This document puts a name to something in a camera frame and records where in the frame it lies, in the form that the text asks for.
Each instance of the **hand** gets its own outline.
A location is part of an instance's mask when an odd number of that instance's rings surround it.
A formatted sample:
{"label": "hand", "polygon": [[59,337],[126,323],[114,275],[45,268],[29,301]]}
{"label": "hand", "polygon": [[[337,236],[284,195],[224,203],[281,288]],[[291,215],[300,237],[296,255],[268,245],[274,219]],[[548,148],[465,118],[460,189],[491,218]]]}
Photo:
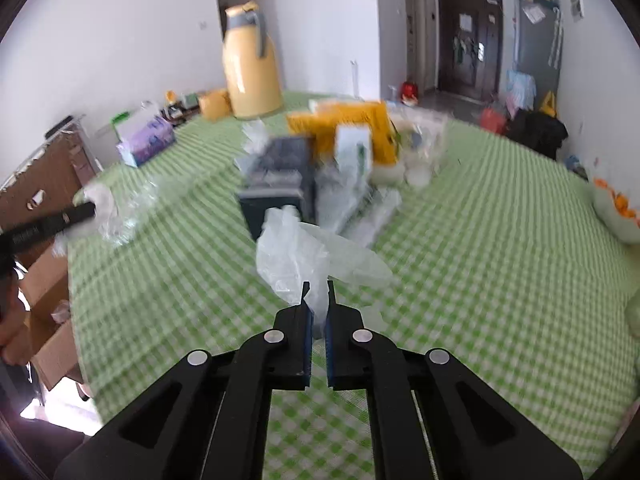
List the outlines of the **hand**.
{"label": "hand", "polygon": [[0,319],[0,349],[2,360],[8,365],[26,365],[33,351],[29,329],[24,324],[26,313],[18,298],[18,276],[12,270],[11,276],[0,279],[0,301],[6,307]]}

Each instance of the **gingham tablecloth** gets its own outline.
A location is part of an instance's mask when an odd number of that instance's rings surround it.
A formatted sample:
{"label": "gingham tablecloth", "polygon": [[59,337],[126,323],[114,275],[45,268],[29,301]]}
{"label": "gingham tablecloth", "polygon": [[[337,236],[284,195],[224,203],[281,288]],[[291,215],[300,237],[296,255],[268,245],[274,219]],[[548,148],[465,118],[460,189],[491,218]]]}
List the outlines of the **gingham tablecloth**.
{"label": "gingham tablecloth", "polygon": [[[287,110],[307,99],[288,94]],[[286,131],[283,114],[265,122]],[[187,352],[238,348],[285,306],[255,272],[234,197],[241,125],[196,119],[141,169],[99,177],[120,204],[146,179],[173,183],[129,244],[70,247],[80,364],[104,421]],[[403,190],[374,247],[397,283],[379,304],[338,284],[338,300],[379,308],[401,348],[449,349],[590,474],[638,395],[623,314],[638,260],[559,164],[457,121],[448,142],[442,173]],[[306,392],[274,392],[264,477],[373,478],[364,393],[327,388],[321,344],[313,368]]]}

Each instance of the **refrigerator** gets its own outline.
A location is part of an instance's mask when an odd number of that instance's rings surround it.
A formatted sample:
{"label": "refrigerator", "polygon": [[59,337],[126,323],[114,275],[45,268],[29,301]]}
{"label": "refrigerator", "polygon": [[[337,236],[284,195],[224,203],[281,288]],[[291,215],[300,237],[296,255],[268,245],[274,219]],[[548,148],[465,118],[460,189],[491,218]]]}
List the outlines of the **refrigerator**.
{"label": "refrigerator", "polygon": [[559,7],[547,0],[517,0],[515,67],[536,80],[534,109],[547,93],[558,96],[562,61],[562,16]]}

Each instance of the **gray floor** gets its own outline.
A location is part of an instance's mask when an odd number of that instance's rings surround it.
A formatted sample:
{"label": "gray floor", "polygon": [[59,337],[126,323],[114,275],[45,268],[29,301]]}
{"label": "gray floor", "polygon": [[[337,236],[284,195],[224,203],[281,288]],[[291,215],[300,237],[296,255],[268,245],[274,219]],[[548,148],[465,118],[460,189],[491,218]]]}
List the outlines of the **gray floor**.
{"label": "gray floor", "polygon": [[423,96],[418,106],[453,115],[459,121],[478,124],[485,105],[467,101],[452,94],[433,91]]}

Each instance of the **white bowl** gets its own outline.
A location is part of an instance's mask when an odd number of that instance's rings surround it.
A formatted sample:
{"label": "white bowl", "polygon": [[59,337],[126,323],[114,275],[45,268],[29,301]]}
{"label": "white bowl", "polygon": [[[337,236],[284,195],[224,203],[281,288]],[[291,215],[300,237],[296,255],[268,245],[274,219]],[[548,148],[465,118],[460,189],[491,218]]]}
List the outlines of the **white bowl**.
{"label": "white bowl", "polygon": [[624,244],[640,244],[640,227],[635,218],[624,218],[616,209],[608,189],[591,184],[593,208],[600,220]]}

